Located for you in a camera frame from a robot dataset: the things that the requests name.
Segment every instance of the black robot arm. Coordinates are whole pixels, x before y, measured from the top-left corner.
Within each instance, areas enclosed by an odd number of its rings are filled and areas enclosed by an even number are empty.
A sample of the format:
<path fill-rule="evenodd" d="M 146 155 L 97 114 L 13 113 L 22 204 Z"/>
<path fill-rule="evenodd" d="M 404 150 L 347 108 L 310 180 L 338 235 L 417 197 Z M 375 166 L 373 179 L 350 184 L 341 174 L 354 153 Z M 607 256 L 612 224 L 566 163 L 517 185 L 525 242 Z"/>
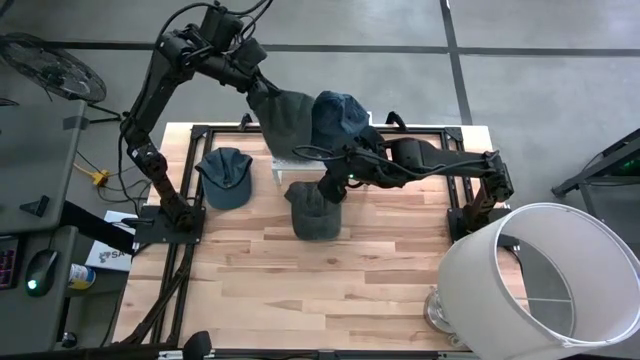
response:
<path fill-rule="evenodd" d="M 313 147 L 301 146 L 295 152 L 304 158 L 313 158 L 301 153 L 305 148 Z M 333 150 L 323 152 L 330 153 L 330 158 L 322 157 L 328 159 L 324 161 L 327 172 L 318 188 L 327 200 L 334 203 L 344 199 L 347 188 L 363 184 L 393 188 L 431 175 L 479 178 L 480 189 L 473 202 L 464 206 L 460 219 L 464 231 L 473 232 L 490 222 L 489 213 L 496 203 L 504 202 L 513 195 L 507 166 L 498 152 L 440 150 L 415 138 L 385 141 L 371 126 L 354 138 L 345 138 Z M 351 185 L 350 182 L 354 181 L 358 183 Z"/>
<path fill-rule="evenodd" d="M 162 212 L 179 231 L 192 228 L 194 214 L 186 199 L 173 188 L 167 177 L 167 161 L 149 134 L 176 88 L 191 80 L 196 72 L 241 93 L 270 84 L 260 74 L 258 63 L 267 55 L 255 39 L 229 51 L 242 28 L 242 21 L 223 7 L 209 7 L 200 27 L 190 24 L 183 30 L 162 34 L 151 56 L 142 91 L 120 125 L 120 148 L 124 140 L 127 155 L 152 181 L 160 195 Z"/>

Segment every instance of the wooden table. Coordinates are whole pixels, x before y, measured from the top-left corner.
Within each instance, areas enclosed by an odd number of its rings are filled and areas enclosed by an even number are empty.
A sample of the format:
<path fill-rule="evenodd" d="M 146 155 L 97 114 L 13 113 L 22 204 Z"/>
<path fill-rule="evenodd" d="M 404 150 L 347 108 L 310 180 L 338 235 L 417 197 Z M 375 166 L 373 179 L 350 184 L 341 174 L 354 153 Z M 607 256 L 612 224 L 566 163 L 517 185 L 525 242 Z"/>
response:
<path fill-rule="evenodd" d="M 169 123 L 164 134 L 161 151 L 176 187 L 193 125 Z M 467 151 L 492 149 L 487 127 L 463 126 L 462 132 Z M 419 137 L 441 146 L 436 136 Z M 278 187 L 260 134 L 216 134 L 213 144 L 237 147 L 253 157 L 253 196 L 237 210 L 207 209 L 181 343 L 207 330 L 215 348 L 453 349 L 447 336 L 423 319 L 424 300 L 437 283 L 438 264 L 450 246 L 444 177 L 403 189 L 349 190 L 339 238 L 304 242 L 293 233 L 291 205 L 283 195 L 291 182 L 319 180 L 322 174 L 286 173 Z M 149 202 L 158 203 L 156 193 Z M 131 333 L 156 300 L 166 253 L 167 246 L 153 245 L 134 259 L 114 341 Z M 499 263 L 512 293 L 524 296 L 514 258 L 500 253 Z M 163 339 L 173 303 L 168 309 Z"/>

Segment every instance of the dark cap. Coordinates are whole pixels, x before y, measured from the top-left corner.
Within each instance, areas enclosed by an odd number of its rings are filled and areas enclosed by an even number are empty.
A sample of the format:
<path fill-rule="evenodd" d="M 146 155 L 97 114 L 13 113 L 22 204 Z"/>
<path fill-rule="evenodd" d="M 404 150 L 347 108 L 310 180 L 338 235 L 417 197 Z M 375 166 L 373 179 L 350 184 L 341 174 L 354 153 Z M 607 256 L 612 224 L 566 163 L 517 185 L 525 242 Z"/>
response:
<path fill-rule="evenodd" d="M 262 135 L 274 157 L 297 159 L 293 148 L 311 144 L 311 108 L 314 99 L 294 91 L 282 91 L 263 99 L 251 109 L 258 117 Z"/>
<path fill-rule="evenodd" d="M 311 144 L 333 149 L 342 137 L 353 137 L 369 125 L 369 113 L 351 95 L 323 91 L 313 104 L 311 124 Z"/>
<path fill-rule="evenodd" d="M 251 198 L 251 156 L 235 148 L 218 148 L 196 165 L 207 202 L 220 210 L 237 209 Z"/>
<path fill-rule="evenodd" d="M 316 182 L 294 182 L 284 197 L 291 203 L 293 231 L 300 240 L 331 240 L 340 235 L 342 206 L 326 200 Z"/>

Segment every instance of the yellow connector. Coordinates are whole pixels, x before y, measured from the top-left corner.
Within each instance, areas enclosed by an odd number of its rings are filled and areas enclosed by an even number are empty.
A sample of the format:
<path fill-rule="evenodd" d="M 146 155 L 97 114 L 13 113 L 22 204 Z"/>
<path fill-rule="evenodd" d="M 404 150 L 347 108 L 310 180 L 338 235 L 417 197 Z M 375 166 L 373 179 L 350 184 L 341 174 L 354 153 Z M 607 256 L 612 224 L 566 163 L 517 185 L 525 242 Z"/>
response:
<path fill-rule="evenodd" d="M 109 180 L 109 171 L 102 170 L 100 172 L 92 172 L 91 177 L 93 178 L 93 185 L 97 187 L 102 187 L 107 184 L 107 180 Z"/>

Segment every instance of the lamp shade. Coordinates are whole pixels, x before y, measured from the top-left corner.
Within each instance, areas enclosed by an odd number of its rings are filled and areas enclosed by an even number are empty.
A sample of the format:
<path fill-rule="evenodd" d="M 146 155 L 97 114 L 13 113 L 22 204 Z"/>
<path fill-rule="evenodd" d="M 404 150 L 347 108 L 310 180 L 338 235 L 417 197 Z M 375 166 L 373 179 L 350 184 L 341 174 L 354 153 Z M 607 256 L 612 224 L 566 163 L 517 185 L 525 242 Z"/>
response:
<path fill-rule="evenodd" d="M 555 266 L 572 302 L 568 336 L 531 316 L 507 290 L 497 261 L 501 234 L 527 243 Z M 638 259 L 603 223 L 568 206 L 540 203 L 458 241 L 440 264 L 438 292 L 448 323 L 482 359 L 560 359 L 638 330 L 639 274 Z"/>

